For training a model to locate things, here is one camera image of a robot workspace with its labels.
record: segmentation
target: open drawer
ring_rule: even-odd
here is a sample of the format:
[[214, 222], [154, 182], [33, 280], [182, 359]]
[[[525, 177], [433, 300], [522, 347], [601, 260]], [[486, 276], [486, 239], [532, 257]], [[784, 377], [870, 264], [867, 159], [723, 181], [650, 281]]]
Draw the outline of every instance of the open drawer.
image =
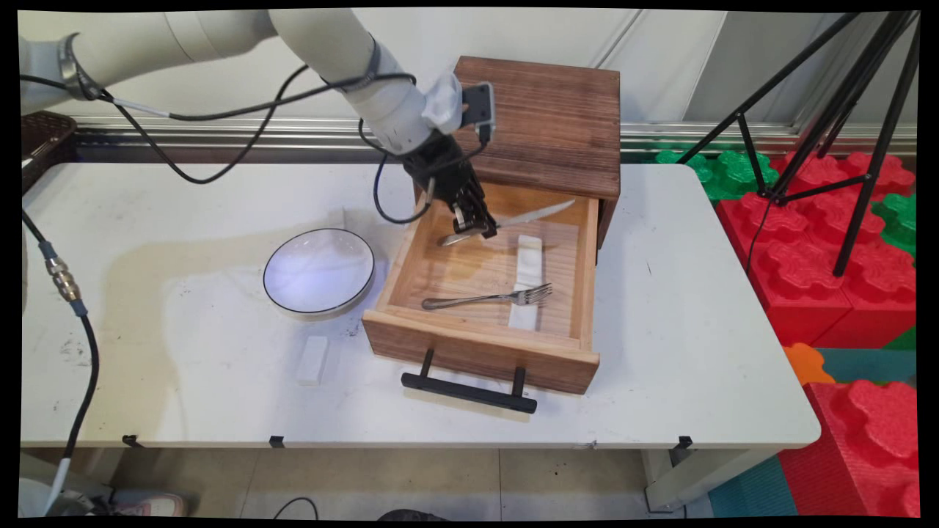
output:
[[[492, 183], [483, 186], [497, 220], [571, 198], [575, 203], [539, 221], [500, 229], [489, 240], [474, 237], [439, 247], [441, 237], [453, 234], [453, 215], [435, 202], [408, 227], [376, 308], [362, 317], [372, 350], [420, 363], [432, 349], [435, 366], [502, 380], [512, 380], [521, 367], [531, 385], [584, 394], [600, 363], [591, 350], [598, 201]], [[520, 234], [542, 239], [544, 282], [553, 287], [539, 303], [535, 331], [508, 326], [508, 302], [421, 308], [429, 297], [512, 291]]]

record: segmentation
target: wood grain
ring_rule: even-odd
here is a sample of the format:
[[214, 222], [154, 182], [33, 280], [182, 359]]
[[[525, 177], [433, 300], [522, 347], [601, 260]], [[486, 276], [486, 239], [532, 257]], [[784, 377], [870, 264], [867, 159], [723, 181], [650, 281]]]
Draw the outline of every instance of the wood grain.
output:
[[[447, 247], [452, 214], [435, 203], [408, 227], [375, 310], [363, 325], [375, 354], [420, 362], [428, 347], [440, 366], [510, 380], [516, 366], [532, 365], [530, 383], [582, 394], [599, 356], [591, 351], [593, 272], [598, 200], [573, 196], [567, 209], [539, 221], [505, 227], [492, 239], [476, 237]], [[534, 189], [486, 186], [486, 203], [499, 218], [572, 199]], [[535, 331], [508, 326], [511, 305], [475, 303], [428, 312], [428, 297], [473, 297], [512, 291], [519, 234], [542, 239], [544, 276], [553, 293], [539, 305]]]
[[[480, 181], [619, 197], [618, 71], [463, 56], [454, 73], [463, 87], [494, 87], [495, 135], [472, 161]], [[479, 146], [470, 127], [454, 137], [465, 151]], [[598, 244], [614, 210], [603, 210]]]
[[[568, 199], [570, 197], [563, 194], [497, 185], [490, 186], [486, 195], [489, 209], [497, 218], [516, 216]], [[587, 221], [596, 214], [590, 209], [592, 202], [596, 200], [578, 197], [567, 210], [540, 221], [504, 228], [489, 240], [475, 237], [447, 247], [440, 247], [437, 242], [453, 233], [452, 214], [443, 204], [435, 204], [421, 220], [422, 225], [410, 243], [408, 264], [396, 278], [398, 286], [390, 304], [423, 310], [421, 302], [427, 298], [453, 299], [511, 292], [516, 282], [518, 235], [526, 234], [542, 240], [545, 282], [551, 283], [553, 291], [540, 304], [538, 331], [565, 337], [579, 335], [582, 321], [574, 314], [575, 306], [580, 305], [584, 295], [577, 285], [583, 284], [585, 278], [586, 268], [580, 262], [584, 260], [581, 256], [586, 255], [581, 253], [586, 246], [578, 239], [587, 233], [589, 225], [595, 225]], [[506, 326], [510, 309], [511, 305], [503, 301], [462, 304], [447, 308], [445, 312]]]
[[482, 344], [478, 335], [442, 331], [430, 324], [367, 310], [362, 327], [376, 354], [420, 363], [434, 349], [434, 366], [511, 380], [517, 366], [526, 369], [529, 385], [584, 394], [600, 364], [594, 353], [544, 354], [524, 341], [499, 339]]

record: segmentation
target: black tripod leg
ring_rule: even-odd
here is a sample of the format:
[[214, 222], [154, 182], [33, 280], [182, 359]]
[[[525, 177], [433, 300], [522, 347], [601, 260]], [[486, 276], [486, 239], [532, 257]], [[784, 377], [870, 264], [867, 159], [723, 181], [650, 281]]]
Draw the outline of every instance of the black tripod leg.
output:
[[750, 158], [750, 166], [753, 168], [753, 177], [757, 180], [757, 194], [766, 196], [766, 182], [762, 177], [760, 170], [760, 160], [757, 158], [757, 149], [753, 146], [753, 138], [750, 137], [750, 128], [747, 126], [747, 118], [744, 115], [737, 114], [737, 123], [740, 125], [740, 134], [744, 136], [744, 146], [747, 147], [747, 156]]
[[841, 277], [845, 268], [848, 267], [848, 259], [851, 258], [851, 252], [854, 249], [854, 242], [857, 241], [857, 232], [861, 228], [861, 222], [864, 220], [864, 213], [868, 210], [870, 197], [874, 193], [874, 184], [877, 183], [877, 177], [880, 176], [881, 166], [884, 164], [886, 149], [890, 145], [890, 138], [893, 137], [893, 131], [897, 128], [897, 122], [900, 121], [900, 112], [903, 104], [906, 102], [906, 96], [910, 92], [910, 86], [913, 84], [913, 78], [916, 75], [916, 68], [919, 66], [919, 25], [916, 23], [916, 32], [913, 34], [913, 43], [910, 44], [910, 51], [906, 54], [906, 62], [903, 63], [903, 70], [900, 79], [897, 81], [897, 88], [893, 92], [893, 99], [890, 100], [890, 106], [886, 111], [884, 126], [881, 129], [880, 136], [877, 138], [877, 145], [870, 156], [870, 165], [868, 166], [869, 177], [861, 188], [861, 195], [857, 198], [854, 205], [854, 213], [851, 215], [851, 222], [848, 224], [848, 232], [844, 236], [844, 243], [841, 245], [841, 251], [838, 254], [838, 261], [835, 263], [834, 274]]
[[688, 152], [685, 153], [677, 163], [687, 163], [695, 154], [701, 152], [701, 150], [709, 143], [714, 141], [716, 137], [720, 135], [721, 132], [727, 130], [734, 120], [736, 120], [738, 114], [743, 114], [750, 109], [754, 104], [757, 103], [762, 97], [770, 92], [773, 88], [776, 87], [783, 79], [785, 79], [790, 73], [793, 72], [796, 68], [799, 67], [803, 62], [806, 61], [809, 57], [812, 56], [815, 52], [824, 46], [829, 40], [832, 39], [835, 35], [838, 34], [844, 26], [848, 25], [854, 18], [857, 17], [859, 13], [844, 13], [841, 15], [841, 18], [837, 19], [835, 23], [831, 24], [828, 29], [819, 35], [819, 37], [813, 40], [806, 49], [799, 52], [798, 55], [793, 57], [793, 60], [789, 61], [789, 64], [782, 67], [782, 70], [778, 71], [776, 75], [772, 76], [769, 81], [766, 81], [762, 86], [760, 86], [757, 91], [753, 92], [753, 95], [747, 98], [746, 101], [740, 104], [740, 106], [733, 109], [733, 112], [727, 117], [724, 117], [724, 120], [717, 124], [713, 130], [707, 133], [701, 140], [695, 144]]
[[824, 131], [832, 125], [841, 113], [841, 110], [848, 101], [848, 97], [854, 93], [854, 89], [858, 83], [866, 77], [869, 70], [873, 69], [878, 53], [880, 53], [884, 47], [889, 48], [889, 46], [893, 44], [890, 38], [897, 28], [904, 24], [909, 15], [910, 11], [890, 11], [887, 14], [880, 27], [877, 28], [877, 32], [870, 38], [861, 56], [859, 56], [854, 62], [854, 65], [851, 66], [851, 70], [845, 75], [838, 89], [835, 91], [835, 94], [822, 110], [818, 120], [809, 130], [806, 141], [804, 141], [795, 154], [793, 154], [792, 160], [789, 161], [786, 169], [779, 177], [779, 181], [773, 186], [773, 194], [777, 196], [785, 194], [795, 174], [798, 172], [799, 168], [802, 167], [802, 163], [805, 162], [809, 153], [818, 145]]
[[[897, 28], [896, 36], [891, 40], [891, 42], [896, 42], [900, 36], [906, 32], [906, 29], [913, 22], [913, 19], [917, 15], [914, 14], [910, 17], [909, 22], [905, 23], [903, 26]], [[835, 140], [838, 139], [838, 134], [841, 133], [841, 129], [844, 127], [844, 124], [848, 122], [848, 117], [851, 116], [851, 112], [857, 106], [857, 102], [861, 99], [861, 96], [864, 95], [864, 90], [868, 89], [870, 80], [874, 78], [874, 75], [877, 73], [877, 70], [880, 69], [881, 65], [884, 64], [884, 59], [890, 53], [890, 48], [884, 47], [881, 50], [880, 54], [876, 58], [873, 69], [870, 70], [870, 73], [867, 74], [866, 78], [863, 79], [859, 85], [854, 89], [854, 94], [849, 98], [848, 104], [845, 105], [844, 109], [841, 111], [841, 114], [838, 116], [835, 124], [831, 127], [831, 131], [828, 132], [828, 135], [825, 137], [822, 145], [819, 147], [819, 151], [816, 154], [818, 159], [824, 158], [828, 151], [831, 149], [832, 144], [835, 143]]]

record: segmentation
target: fork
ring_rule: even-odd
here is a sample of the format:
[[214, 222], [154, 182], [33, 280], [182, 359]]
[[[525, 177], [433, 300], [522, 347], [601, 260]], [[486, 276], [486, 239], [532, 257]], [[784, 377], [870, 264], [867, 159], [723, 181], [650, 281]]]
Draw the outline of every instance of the fork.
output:
[[539, 287], [531, 289], [520, 289], [508, 294], [484, 295], [483, 297], [468, 297], [466, 299], [424, 299], [421, 307], [424, 310], [437, 310], [448, 306], [456, 306], [463, 303], [476, 303], [478, 301], [487, 301], [490, 299], [499, 299], [511, 301], [519, 306], [535, 304], [551, 294], [551, 283], [542, 284]]

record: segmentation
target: black drawer handle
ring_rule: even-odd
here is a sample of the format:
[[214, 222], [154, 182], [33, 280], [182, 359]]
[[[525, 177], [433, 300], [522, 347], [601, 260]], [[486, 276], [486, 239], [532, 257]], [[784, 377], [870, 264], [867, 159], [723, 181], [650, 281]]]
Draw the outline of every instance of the black drawer handle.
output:
[[433, 360], [434, 349], [429, 349], [427, 354], [423, 357], [421, 375], [418, 376], [405, 372], [401, 375], [401, 384], [409, 389], [458, 397], [460, 399], [475, 401], [476, 403], [485, 403], [493, 407], [502, 407], [503, 409], [526, 412], [528, 414], [533, 414], [538, 407], [537, 401], [522, 396], [522, 389], [525, 387], [525, 369], [520, 366], [516, 367], [516, 378], [512, 383], [512, 393], [506, 395], [488, 389], [480, 389], [479, 387], [470, 387], [468, 385], [461, 385], [460, 383], [453, 383], [452, 381], [430, 378], [427, 374], [430, 372], [430, 362]]

